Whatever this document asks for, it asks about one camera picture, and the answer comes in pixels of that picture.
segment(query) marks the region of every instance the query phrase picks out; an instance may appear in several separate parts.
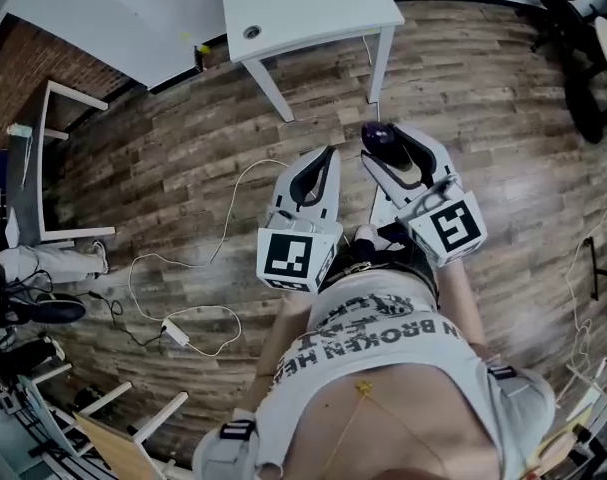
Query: charger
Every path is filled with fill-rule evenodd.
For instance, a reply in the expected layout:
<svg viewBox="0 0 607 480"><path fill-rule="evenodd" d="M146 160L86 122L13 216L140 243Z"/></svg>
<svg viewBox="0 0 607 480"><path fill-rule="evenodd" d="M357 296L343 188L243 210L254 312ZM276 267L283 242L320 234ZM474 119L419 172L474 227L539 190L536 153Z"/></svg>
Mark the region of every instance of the charger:
<svg viewBox="0 0 607 480"><path fill-rule="evenodd" d="M176 341L182 347L184 347L190 342L190 337L185 334L181 329L179 329L179 327L174 322L172 322L169 317L163 320L162 328L172 337L174 341Z"/></svg>

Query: person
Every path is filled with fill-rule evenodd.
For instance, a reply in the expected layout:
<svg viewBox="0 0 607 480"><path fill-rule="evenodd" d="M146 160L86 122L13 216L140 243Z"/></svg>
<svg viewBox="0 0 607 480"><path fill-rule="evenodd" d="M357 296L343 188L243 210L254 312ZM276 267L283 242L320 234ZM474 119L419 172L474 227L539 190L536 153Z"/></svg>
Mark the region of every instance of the person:
<svg viewBox="0 0 607 480"><path fill-rule="evenodd" d="M460 259L362 226L310 299L288 293L232 421L193 456L203 480L513 480L554 393L492 353Z"/></svg>
<svg viewBox="0 0 607 480"><path fill-rule="evenodd" d="M45 270L52 283L57 284L83 281L88 275L107 274L105 247L96 240L92 249L91 254L82 254L51 245L7 248L0 251L0 279L6 283L25 281L30 284L37 278L33 274Z"/></svg>

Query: white shoe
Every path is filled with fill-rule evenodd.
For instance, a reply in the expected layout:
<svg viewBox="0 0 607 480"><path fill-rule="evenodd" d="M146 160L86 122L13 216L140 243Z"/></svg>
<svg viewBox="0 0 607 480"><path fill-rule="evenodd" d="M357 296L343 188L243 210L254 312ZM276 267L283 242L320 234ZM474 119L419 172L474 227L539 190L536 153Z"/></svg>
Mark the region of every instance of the white shoe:
<svg viewBox="0 0 607 480"><path fill-rule="evenodd" d="M375 235L376 227L374 224L363 224L356 230L354 240L367 240L368 242L374 242Z"/></svg>
<svg viewBox="0 0 607 480"><path fill-rule="evenodd" d="M105 252L105 246L99 240L94 240L92 242L92 247L94 248L94 254L98 254L101 257L101 261L103 261L103 271L101 274L107 274L110 271L110 266L107 263L107 253Z"/></svg>

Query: white shirt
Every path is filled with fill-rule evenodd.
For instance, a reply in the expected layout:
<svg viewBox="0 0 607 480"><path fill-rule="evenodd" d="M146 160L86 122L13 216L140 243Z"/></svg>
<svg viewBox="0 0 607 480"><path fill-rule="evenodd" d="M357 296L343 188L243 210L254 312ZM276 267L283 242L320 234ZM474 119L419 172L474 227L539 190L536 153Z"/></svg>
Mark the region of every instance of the white shirt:
<svg viewBox="0 0 607 480"><path fill-rule="evenodd" d="M299 418L321 387L358 371L413 363L450 377L494 443L501 478L519 478L552 425L554 393L534 372L485 363L435 309L424 283L392 270L353 274L325 290L312 306L308 333L281 358L256 413L235 412L236 420L254 420L252 440L243 448L208 434L195 452L197 477L249 480L265 464L282 469ZM233 456L226 474L225 458Z"/></svg>

